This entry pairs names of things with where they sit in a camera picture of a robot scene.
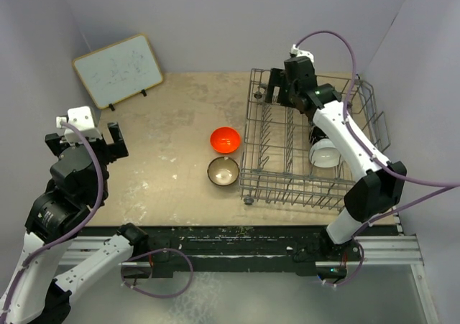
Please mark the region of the black glossy bowl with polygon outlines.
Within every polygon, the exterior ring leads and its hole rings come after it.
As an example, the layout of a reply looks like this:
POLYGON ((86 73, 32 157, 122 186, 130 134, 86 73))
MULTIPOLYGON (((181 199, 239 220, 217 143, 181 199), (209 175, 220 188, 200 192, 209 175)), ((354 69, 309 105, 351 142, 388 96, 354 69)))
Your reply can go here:
POLYGON ((309 136, 309 142, 311 145, 314 145, 315 143, 319 142, 322 139, 327 139, 328 136, 327 134, 318 128, 317 126, 313 126, 310 132, 309 136))

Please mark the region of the orange bowl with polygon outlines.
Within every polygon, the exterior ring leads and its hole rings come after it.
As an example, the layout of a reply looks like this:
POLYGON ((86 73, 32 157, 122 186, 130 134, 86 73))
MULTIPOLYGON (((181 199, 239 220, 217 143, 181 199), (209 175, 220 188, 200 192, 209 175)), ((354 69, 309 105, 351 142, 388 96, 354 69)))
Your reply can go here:
POLYGON ((218 153, 231 154, 240 147, 241 137, 236 129, 222 126, 211 133, 210 144, 218 153))

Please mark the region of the white bowl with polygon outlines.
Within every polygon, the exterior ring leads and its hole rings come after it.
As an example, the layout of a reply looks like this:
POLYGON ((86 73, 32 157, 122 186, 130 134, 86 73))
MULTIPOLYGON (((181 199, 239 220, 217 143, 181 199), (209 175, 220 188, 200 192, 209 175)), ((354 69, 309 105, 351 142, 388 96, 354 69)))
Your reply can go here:
POLYGON ((340 157, 341 154, 330 139, 321 139, 310 147, 309 161, 314 167, 336 167, 340 157))

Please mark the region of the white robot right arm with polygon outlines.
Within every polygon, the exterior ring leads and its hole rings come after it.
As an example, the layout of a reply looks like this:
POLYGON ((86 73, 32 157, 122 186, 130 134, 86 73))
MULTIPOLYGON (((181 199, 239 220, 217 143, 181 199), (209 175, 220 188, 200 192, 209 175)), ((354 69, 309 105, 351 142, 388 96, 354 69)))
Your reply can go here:
POLYGON ((326 227, 325 239, 319 244, 325 259, 336 260, 364 223, 400 202, 407 169, 402 162, 391 162, 370 142, 331 84, 318 84, 309 57, 291 57, 283 68, 271 69, 267 102, 275 89, 279 90, 277 102, 306 115, 331 140, 351 170, 354 186, 345 194, 344 209, 326 227))

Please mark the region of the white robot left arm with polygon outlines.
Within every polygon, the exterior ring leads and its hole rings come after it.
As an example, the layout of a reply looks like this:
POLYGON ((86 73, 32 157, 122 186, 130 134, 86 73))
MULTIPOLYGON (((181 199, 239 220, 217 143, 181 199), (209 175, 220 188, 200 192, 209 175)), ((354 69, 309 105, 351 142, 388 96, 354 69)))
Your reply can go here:
POLYGON ((45 137, 57 162, 26 220, 22 252, 1 297, 2 323, 62 323, 83 293, 107 272, 127 259, 139 261, 147 255, 148 235, 127 223, 87 259, 56 273, 65 252, 109 195, 108 165, 129 154, 117 123, 107 125, 110 144, 95 127, 61 125, 65 135, 45 137))

